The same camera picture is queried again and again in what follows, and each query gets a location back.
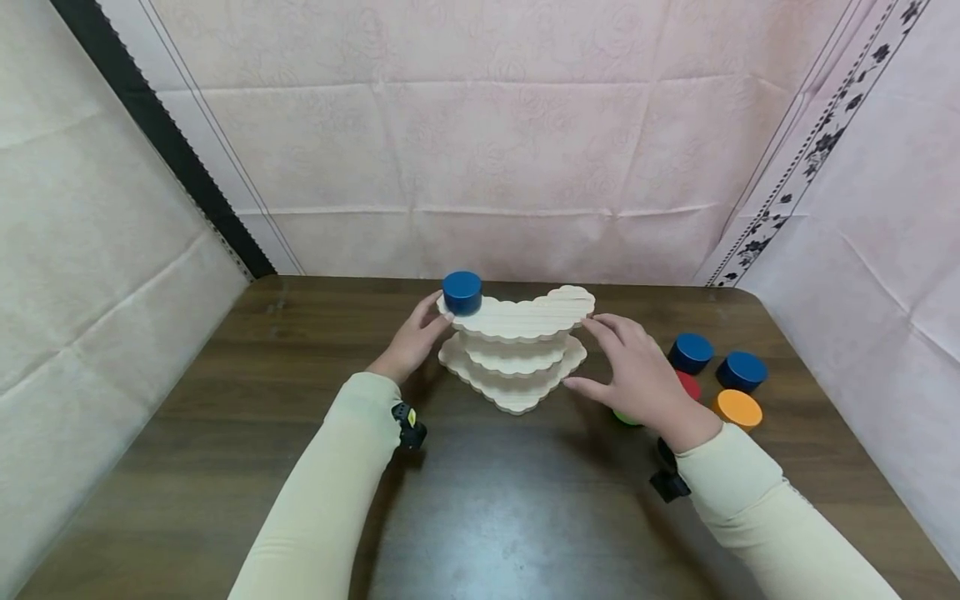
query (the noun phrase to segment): floral pattern border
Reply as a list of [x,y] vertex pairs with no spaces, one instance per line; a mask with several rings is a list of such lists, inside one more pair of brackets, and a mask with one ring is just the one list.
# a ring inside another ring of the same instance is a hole
[[797,209],[830,153],[930,0],[892,0],[840,88],[757,216],[737,236],[707,287],[735,287]]

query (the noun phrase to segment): patterned fabric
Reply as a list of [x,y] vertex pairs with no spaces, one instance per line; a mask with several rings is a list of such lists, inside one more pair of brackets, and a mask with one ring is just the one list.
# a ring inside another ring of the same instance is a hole
[[130,4],[103,2],[281,271],[634,283],[691,282],[845,9]]

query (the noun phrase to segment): wavy wooden board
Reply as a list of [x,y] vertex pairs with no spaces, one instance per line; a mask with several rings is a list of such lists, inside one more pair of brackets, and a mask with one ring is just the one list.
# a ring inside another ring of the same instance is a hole
[[[455,316],[453,326],[491,342],[530,344],[569,332],[593,313],[593,305],[593,294],[576,285],[565,285],[522,302],[484,296],[480,310],[466,317]],[[443,297],[437,300],[437,307],[449,313]]]
[[461,338],[461,342],[474,364],[501,377],[530,377],[546,371],[564,358],[566,350],[565,339],[534,344],[504,344],[470,335]]
[[463,347],[463,333],[455,333],[440,348],[440,362],[471,388],[505,413],[522,415],[533,410],[561,380],[587,358],[587,349],[575,337],[567,336],[564,357],[550,369],[531,377],[508,378],[492,374],[470,361]]

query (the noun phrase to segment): long sleeve shirt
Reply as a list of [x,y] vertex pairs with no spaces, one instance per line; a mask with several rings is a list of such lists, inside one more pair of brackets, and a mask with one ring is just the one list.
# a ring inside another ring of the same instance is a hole
[[[396,384],[360,372],[337,395],[253,543],[229,600],[347,598],[360,533],[399,444]],[[677,457],[698,514],[770,600],[898,598],[745,433]]]

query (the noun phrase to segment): wooden table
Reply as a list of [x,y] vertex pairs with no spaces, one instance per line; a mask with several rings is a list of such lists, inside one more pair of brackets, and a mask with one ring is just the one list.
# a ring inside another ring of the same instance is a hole
[[[504,299],[547,284],[487,283]],[[20,598],[223,598],[340,385],[436,282],[268,277],[240,298]],[[960,586],[762,305],[737,290],[591,286],[598,312],[758,354],[755,439],[904,598]],[[592,340],[579,373],[609,376]],[[708,368],[705,396],[718,386]],[[497,411],[436,358],[404,389],[430,434],[397,454],[367,521],[351,597],[756,597],[687,500],[646,480],[647,434],[558,390]]]

